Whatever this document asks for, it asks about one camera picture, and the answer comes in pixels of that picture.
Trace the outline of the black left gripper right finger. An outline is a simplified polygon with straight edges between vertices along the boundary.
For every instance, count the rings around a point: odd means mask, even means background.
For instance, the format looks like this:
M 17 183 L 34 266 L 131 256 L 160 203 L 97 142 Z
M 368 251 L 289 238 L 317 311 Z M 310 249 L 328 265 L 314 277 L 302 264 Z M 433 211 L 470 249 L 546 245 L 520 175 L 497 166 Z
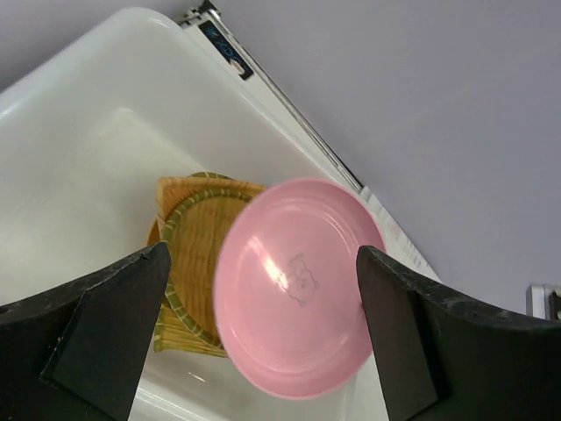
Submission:
M 356 269 L 390 419 L 559 419 L 559 322 L 481 302 L 374 246 Z

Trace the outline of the pink plastic plate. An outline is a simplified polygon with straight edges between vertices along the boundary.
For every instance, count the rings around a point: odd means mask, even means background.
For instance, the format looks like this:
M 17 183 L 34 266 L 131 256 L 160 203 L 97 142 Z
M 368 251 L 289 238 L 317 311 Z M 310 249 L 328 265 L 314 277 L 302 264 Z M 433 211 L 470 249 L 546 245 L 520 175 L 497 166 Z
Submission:
M 361 246 L 384 249 L 380 228 L 356 194 L 327 180 L 277 184 L 236 217 L 217 261 L 213 307 L 228 357 L 253 386 L 309 400 L 368 360 Z

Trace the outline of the square bamboo tray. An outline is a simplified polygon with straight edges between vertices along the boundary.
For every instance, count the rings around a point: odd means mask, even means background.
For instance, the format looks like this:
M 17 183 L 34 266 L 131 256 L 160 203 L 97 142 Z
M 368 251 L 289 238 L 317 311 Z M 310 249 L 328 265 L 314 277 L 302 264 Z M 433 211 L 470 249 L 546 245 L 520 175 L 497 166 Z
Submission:
M 206 188 L 223 187 L 230 181 L 225 175 L 209 172 L 199 172 L 187 177 L 161 177 L 156 184 L 156 220 L 160 233 L 166 218 L 185 199 Z M 225 357 L 226 353 L 220 345 L 214 345 L 211 341 L 204 340 L 201 333 L 193 333 L 188 329 L 177 315 L 180 308 L 179 304 L 170 303 L 167 295 L 164 295 L 154 328 L 154 351 L 157 353 L 173 349 Z

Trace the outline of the round green-rimmed bamboo tray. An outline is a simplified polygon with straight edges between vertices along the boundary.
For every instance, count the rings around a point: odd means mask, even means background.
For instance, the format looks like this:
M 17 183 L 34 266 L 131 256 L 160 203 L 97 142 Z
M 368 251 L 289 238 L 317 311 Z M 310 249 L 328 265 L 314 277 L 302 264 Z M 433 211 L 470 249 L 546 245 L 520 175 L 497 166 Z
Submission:
M 190 331 L 223 350 L 213 310 L 218 255 L 236 217 L 265 189 L 258 184 L 206 188 L 181 202 L 161 231 L 172 259 L 165 295 L 180 305 L 177 315 Z

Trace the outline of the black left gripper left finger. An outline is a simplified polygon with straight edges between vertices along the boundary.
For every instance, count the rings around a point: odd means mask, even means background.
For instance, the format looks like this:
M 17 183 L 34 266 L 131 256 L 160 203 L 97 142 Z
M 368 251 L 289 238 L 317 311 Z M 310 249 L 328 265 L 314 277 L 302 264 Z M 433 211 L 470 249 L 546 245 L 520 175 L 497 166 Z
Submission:
M 1 308 L 3 420 L 126 420 L 171 268 L 165 243 Z

